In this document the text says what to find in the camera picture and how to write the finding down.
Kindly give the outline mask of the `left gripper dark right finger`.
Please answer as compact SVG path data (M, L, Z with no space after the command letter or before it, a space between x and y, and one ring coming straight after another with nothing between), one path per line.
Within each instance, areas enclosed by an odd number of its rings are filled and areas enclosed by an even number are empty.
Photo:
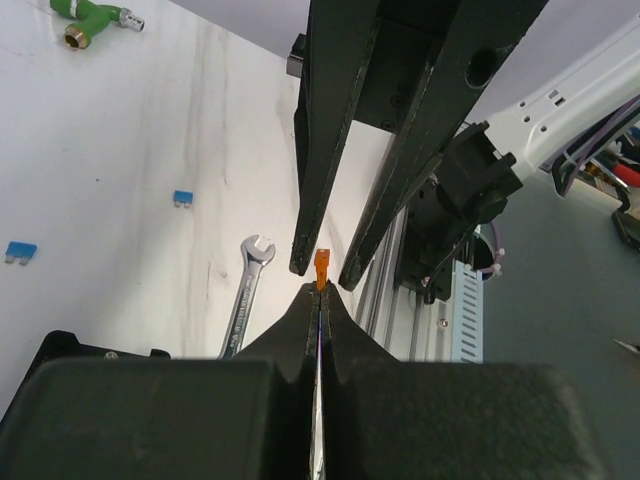
M328 479L378 479L384 458L375 430L384 424L374 404L398 364L350 316L337 287L320 296L324 460Z

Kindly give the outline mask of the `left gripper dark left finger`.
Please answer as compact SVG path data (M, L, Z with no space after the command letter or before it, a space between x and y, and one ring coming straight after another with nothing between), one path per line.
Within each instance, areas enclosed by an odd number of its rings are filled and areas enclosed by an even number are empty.
M284 315L234 359L242 375L243 479L308 479L320 294L303 285Z

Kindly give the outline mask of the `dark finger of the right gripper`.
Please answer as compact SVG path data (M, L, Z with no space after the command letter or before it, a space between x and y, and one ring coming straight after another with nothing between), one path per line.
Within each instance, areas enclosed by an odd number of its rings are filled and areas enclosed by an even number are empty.
M460 2L436 59L409 97L405 118L369 193L339 277L344 289L357 286L391 221L436 170L436 153L453 138L545 5Z
M289 270L310 264L364 85L378 29L377 1L312 1L294 114L299 210Z

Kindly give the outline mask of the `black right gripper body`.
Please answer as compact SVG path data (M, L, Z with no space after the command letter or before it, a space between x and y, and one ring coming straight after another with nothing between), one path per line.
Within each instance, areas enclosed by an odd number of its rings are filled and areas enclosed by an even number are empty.
M379 29L351 125L361 122L388 132L392 143L409 97L436 59L462 1L377 2ZM306 31L293 50L301 72L305 38ZM515 157L496 151L488 123L466 118L436 153L436 170L396 214L407 216L396 279L426 302L448 298L445 275L454 260L476 227L502 213L508 197L521 187Z

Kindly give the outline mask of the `orange blade fuse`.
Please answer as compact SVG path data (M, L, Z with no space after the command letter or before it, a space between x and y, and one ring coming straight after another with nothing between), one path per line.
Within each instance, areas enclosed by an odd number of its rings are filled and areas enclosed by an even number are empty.
M328 282L328 267L330 262L329 249L317 249L314 257L314 267L316 272L316 289L322 292Z

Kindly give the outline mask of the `blue blade fuse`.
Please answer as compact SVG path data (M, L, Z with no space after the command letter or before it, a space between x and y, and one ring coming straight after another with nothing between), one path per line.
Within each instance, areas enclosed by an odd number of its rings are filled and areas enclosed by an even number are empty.
M5 251L5 262L7 264L17 262L19 265L25 266L32 260L37 249L35 244L10 241Z
M175 190L173 193L173 203L176 208L190 208L193 203L194 194L190 191Z

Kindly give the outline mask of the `black fuse box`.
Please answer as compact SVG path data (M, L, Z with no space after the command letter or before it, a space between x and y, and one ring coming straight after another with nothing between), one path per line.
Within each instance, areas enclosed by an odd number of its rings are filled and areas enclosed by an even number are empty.
M27 369L19 387L16 390L6 412L1 419L1 433L4 433L12 419L21 391L36 375L36 373L48 362L69 360L171 360L169 352L152 348L147 355L135 354L117 349L106 348L91 344L81 343L78 337L69 331L53 330L49 332L40 344L29 368Z

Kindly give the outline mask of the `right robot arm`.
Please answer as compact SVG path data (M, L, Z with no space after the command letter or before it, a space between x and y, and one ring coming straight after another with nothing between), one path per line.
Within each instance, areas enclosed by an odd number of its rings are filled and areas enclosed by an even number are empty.
M314 1L294 139L299 212L289 268L313 255L353 122L392 136L339 276L353 290L392 221L408 224L397 281L427 302L476 227L561 147L637 111L639 22L476 122L467 116L544 9L541 1Z

